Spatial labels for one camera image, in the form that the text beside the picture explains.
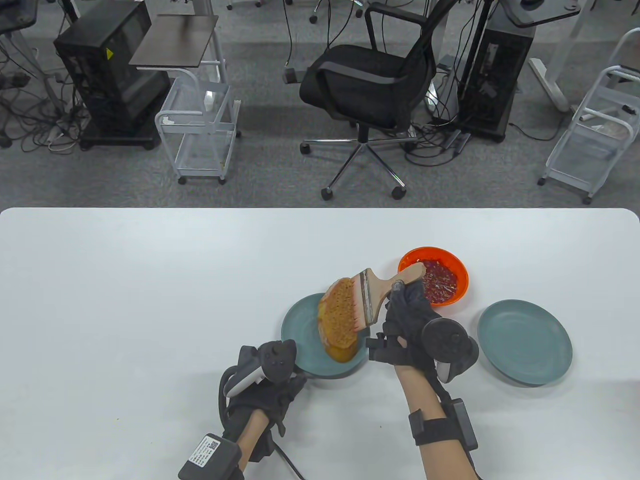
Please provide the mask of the person's left hand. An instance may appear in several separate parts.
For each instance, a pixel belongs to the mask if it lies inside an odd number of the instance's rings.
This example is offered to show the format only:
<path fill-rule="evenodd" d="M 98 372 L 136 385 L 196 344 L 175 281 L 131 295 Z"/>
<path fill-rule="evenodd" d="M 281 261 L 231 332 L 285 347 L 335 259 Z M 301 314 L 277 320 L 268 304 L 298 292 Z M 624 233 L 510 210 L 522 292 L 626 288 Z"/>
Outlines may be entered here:
<path fill-rule="evenodd" d="M 240 348 L 237 364 L 224 371 L 219 386 L 218 412 L 227 439 L 237 440 L 256 410 L 265 413 L 268 428 L 276 426 L 285 435 L 285 415 L 307 382 L 297 369 L 297 352 L 293 339 Z"/>

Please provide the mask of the person's right hand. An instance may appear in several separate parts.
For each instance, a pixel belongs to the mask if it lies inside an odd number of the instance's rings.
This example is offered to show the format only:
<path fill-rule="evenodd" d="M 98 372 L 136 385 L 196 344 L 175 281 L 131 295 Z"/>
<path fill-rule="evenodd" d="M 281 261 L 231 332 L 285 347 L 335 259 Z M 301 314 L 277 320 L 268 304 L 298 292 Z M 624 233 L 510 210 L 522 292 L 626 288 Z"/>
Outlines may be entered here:
<path fill-rule="evenodd" d="M 412 367 L 448 384 L 479 358 L 479 346 L 462 324 L 437 313 L 421 282 L 394 283 L 382 330 L 366 339 L 370 361 Z"/>

